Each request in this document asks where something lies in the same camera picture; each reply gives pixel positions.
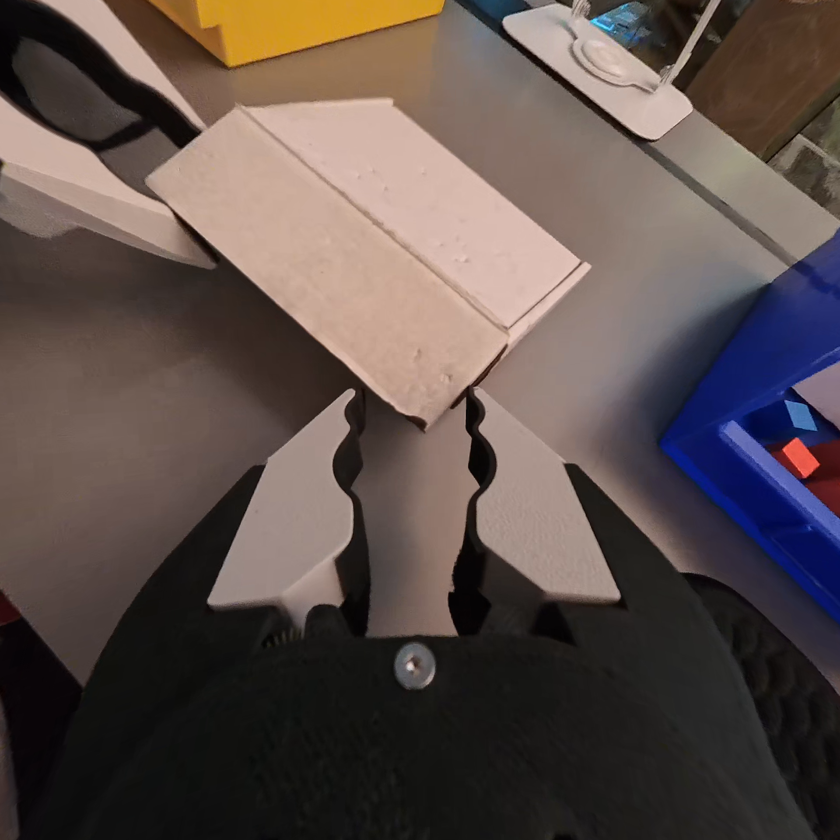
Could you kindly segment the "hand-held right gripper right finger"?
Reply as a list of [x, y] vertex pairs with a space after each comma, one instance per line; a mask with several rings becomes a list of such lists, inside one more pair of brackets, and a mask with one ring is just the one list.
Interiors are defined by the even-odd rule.
[[482, 389], [465, 405], [476, 490], [448, 594], [457, 635], [533, 634], [560, 604], [619, 605], [568, 464]]

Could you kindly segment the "yellow plastic bin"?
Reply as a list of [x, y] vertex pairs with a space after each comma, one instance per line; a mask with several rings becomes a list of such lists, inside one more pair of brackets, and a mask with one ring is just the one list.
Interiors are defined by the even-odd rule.
[[439, 15], [443, 1], [151, 1], [228, 68]]

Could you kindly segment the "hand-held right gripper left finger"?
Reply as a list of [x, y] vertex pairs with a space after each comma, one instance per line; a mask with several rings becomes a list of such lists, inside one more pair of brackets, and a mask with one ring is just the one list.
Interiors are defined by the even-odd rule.
[[207, 606], [273, 607], [302, 629], [315, 606], [341, 610], [354, 635], [370, 621], [370, 558], [353, 485], [363, 458], [362, 390], [349, 389], [268, 457]]

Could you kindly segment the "blue plastic bin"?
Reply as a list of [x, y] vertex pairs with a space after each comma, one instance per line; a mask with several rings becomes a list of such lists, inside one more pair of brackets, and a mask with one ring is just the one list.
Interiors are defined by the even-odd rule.
[[[661, 448], [829, 615], [839, 617], [838, 428], [793, 385], [839, 362], [839, 235], [759, 295], [661, 438]], [[783, 400], [818, 431], [786, 426]], [[774, 454], [800, 438], [820, 461], [798, 480]]]

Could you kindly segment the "red cube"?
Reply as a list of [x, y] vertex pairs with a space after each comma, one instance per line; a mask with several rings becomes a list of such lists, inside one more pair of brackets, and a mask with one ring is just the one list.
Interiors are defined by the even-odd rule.
[[798, 437], [783, 444], [774, 456], [798, 480], [808, 479], [820, 467], [818, 458]]

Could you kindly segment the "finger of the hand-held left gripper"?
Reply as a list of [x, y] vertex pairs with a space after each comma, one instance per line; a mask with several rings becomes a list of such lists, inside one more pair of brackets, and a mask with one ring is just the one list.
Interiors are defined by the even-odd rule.
[[145, 183], [206, 128], [185, 104], [149, 86], [2, 90], [2, 218], [36, 236], [85, 228], [214, 268], [212, 251]]
[[2, 98], [91, 151], [153, 133], [176, 150], [201, 121], [104, 2], [2, 2]]

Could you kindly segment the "white cardboard mailer box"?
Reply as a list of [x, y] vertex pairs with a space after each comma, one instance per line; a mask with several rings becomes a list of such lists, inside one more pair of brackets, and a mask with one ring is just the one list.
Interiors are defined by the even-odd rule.
[[237, 106], [146, 183], [422, 429], [591, 269], [388, 98]]
[[797, 382], [793, 390], [828, 423], [839, 428], [839, 363]]

